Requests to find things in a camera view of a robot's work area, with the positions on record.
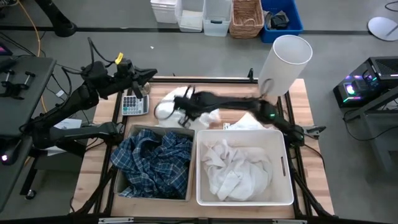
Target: white cylinder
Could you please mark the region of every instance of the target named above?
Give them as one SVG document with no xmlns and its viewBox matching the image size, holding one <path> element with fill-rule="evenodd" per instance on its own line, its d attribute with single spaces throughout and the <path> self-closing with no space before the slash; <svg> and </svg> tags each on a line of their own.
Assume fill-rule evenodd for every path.
<svg viewBox="0 0 398 224">
<path fill-rule="evenodd" d="M 303 38 L 295 35 L 276 38 L 259 75 L 260 93 L 285 94 L 311 58 L 311 45 Z"/>
</svg>

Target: desk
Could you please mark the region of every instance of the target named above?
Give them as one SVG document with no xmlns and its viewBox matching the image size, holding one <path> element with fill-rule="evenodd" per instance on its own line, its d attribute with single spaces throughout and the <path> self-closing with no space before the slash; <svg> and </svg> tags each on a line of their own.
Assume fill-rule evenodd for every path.
<svg viewBox="0 0 398 224">
<path fill-rule="evenodd" d="M 8 56 L 0 56 L 0 61 L 9 58 Z M 11 67 L 16 74 L 10 78 L 13 83 L 24 83 L 26 80 L 26 71 L 36 74 L 29 82 L 30 88 L 22 90 L 20 96 L 24 100 L 15 100 L 12 98 L 0 98 L 0 138 L 9 138 L 10 136 L 19 136 L 21 132 L 19 127 L 30 119 L 40 100 L 44 88 L 49 81 L 53 72 L 55 60 L 51 58 L 40 57 L 21 57 L 17 63 Z M 0 74 L 0 80 L 4 81 L 6 74 Z M 0 86 L 0 93 L 5 90 Z M 32 138 L 30 136 L 23 136 L 22 143 L 18 149 L 18 157 L 15 163 L 11 166 L 4 166 L 0 164 L 0 212 L 3 210 L 11 191 L 21 173 L 25 160 L 29 155 L 32 147 Z"/>
<path fill-rule="evenodd" d="M 133 124 L 155 125 L 157 121 L 153 117 L 155 105 L 170 91 L 178 86 L 186 86 L 184 83 L 151 83 L 149 114 L 138 117 L 130 117 L 127 122 L 126 135 Z M 257 92 L 257 84 L 214 84 L 196 83 L 197 91 L 213 91 L 219 95 L 251 96 Z M 297 79 L 290 88 L 295 121 L 302 126 L 313 125 L 310 105 L 307 98 L 304 80 Z M 101 100 L 97 106 L 94 123 L 111 121 L 116 95 L 109 100 Z M 222 123 L 235 123 L 244 114 L 244 111 L 220 110 Z M 306 144 L 319 151 L 315 140 L 306 138 Z M 79 209 L 93 193 L 100 180 L 101 168 L 106 146 L 98 146 L 85 154 L 80 176 L 77 182 L 73 207 Z M 308 188 L 312 191 L 324 209 L 333 213 L 328 184 L 322 160 L 306 148 L 301 148 L 305 176 Z M 108 196 L 108 187 L 104 191 L 103 206 L 105 207 Z M 293 218 L 292 206 L 286 207 L 202 207 L 196 202 L 195 183 L 193 184 L 192 197 L 189 202 L 161 202 L 141 198 L 123 198 L 114 196 L 112 216 L 120 217 L 182 217 L 182 218 Z M 297 187 L 298 202 L 301 211 L 304 211 L 303 198 Z"/>
</svg>

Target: wooden table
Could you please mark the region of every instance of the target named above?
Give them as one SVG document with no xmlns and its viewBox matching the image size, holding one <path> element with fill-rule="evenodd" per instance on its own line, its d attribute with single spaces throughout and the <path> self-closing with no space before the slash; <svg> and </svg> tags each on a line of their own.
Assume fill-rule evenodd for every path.
<svg viewBox="0 0 398 224">
<path fill-rule="evenodd" d="M 149 114 L 130 117 L 127 122 L 126 134 L 132 124 L 155 125 L 157 120 L 152 111 L 155 105 L 170 91 L 186 83 L 151 83 Z M 195 84 L 197 90 L 207 90 L 219 95 L 252 96 L 257 93 L 257 84 Z M 301 126 L 313 125 L 310 105 L 307 98 L 304 80 L 297 79 L 290 88 L 295 122 Z M 93 122 L 103 123 L 111 121 L 116 95 L 109 100 L 100 100 Z M 235 123 L 244 114 L 244 111 L 220 110 L 222 123 Z M 222 129 L 222 123 L 216 128 Z M 317 141 L 305 139 L 306 144 L 319 151 Z M 105 145 L 98 146 L 85 154 L 79 179 L 76 185 L 73 207 L 79 209 L 93 193 L 100 181 L 101 168 L 105 154 Z M 302 160 L 308 188 L 329 213 L 333 213 L 328 183 L 322 160 L 314 152 L 301 148 Z M 108 197 L 109 184 L 104 191 L 102 209 Z M 119 217 L 208 217 L 208 218 L 293 218 L 292 206 L 286 207 L 202 207 L 196 202 L 195 183 L 193 183 L 192 197 L 189 202 L 163 202 L 142 198 L 124 198 L 114 196 L 112 216 Z M 301 211 L 304 210 L 303 198 L 297 186 L 297 195 Z"/>
</svg>

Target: concrete floor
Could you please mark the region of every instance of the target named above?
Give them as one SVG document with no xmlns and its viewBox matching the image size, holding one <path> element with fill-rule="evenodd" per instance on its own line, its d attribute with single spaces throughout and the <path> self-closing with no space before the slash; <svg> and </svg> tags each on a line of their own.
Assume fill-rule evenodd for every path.
<svg viewBox="0 0 398 224">
<path fill-rule="evenodd" d="M 55 2 L 80 27 L 175 27 L 156 24 L 148 1 L 115 0 L 111 3 L 96 0 L 95 4 L 93 1 Z M 297 0 L 297 5 L 307 31 L 363 31 L 373 16 L 386 16 L 398 21 L 398 13 L 384 9 L 386 2 Z M 49 25 L 33 1 L 27 1 L 25 5 L 38 26 Z M 91 15 L 84 15 L 89 7 Z M 9 17 L 0 21 L 0 25 L 29 25 L 18 8 L 9 9 L 9 12 Z M 36 51 L 37 42 L 33 32 L 6 33 L 31 51 Z M 397 223 L 397 185 L 392 182 L 368 181 L 378 170 L 370 145 L 367 142 L 357 142 L 348 135 L 342 121 L 343 113 L 337 107 L 331 90 L 368 57 L 397 55 L 398 42 L 384 42 L 371 35 L 301 36 L 313 47 L 313 58 L 300 77 L 306 82 L 315 124 L 327 127 L 319 143 L 325 158 L 326 176 L 335 213 L 343 218 Z M 138 67 L 157 68 L 159 75 L 175 73 L 177 76 L 245 77 L 252 67 L 258 76 L 271 48 L 259 39 L 237 40 L 230 36 L 217 38 L 204 34 L 158 32 L 79 32 L 66 39 L 48 32 L 42 39 L 42 48 L 48 57 L 57 59 L 63 65 L 78 68 L 90 62 L 87 37 L 93 39 L 105 57 L 113 58 L 122 51 Z M 62 85 L 67 86 L 66 78 L 59 68 L 56 68 L 55 75 Z M 73 76 L 72 83 L 76 88 L 82 80 Z M 49 83 L 49 88 L 58 91 L 52 82 Z M 44 97 L 47 107 L 58 100 L 49 91 L 45 91 Z M 87 111 L 89 119 L 92 119 L 93 113 L 94 110 Z M 360 127 L 350 127 L 356 136 L 367 137 Z M 66 214 L 69 211 L 68 200 L 75 190 L 76 178 L 76 173 L 48 172 L 48 175 L 39 177 L 35 182 L 40 193 L 30 202 L 25 202 L 17 194 L 21 187 L 20 180 L 6 210 L 0 213 L 0 219 Z M 57 206 L 51 210 L 38 209 L 42 208 L 44 202 Z"/>
</svg>

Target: plaid shirt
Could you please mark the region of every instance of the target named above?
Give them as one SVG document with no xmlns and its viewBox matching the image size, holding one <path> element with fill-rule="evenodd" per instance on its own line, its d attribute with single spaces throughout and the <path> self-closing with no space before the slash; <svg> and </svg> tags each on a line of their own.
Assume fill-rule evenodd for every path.
<svg viewBox="0 0 398 224">
<path fill-rule="evenodd" d="M 185 198 L 192 141 L 168 132 L 162 138 L 149 129 L 125 139 L 112 153 L 112 163 L 130 186 L 123 197 Z"/>
</svg>

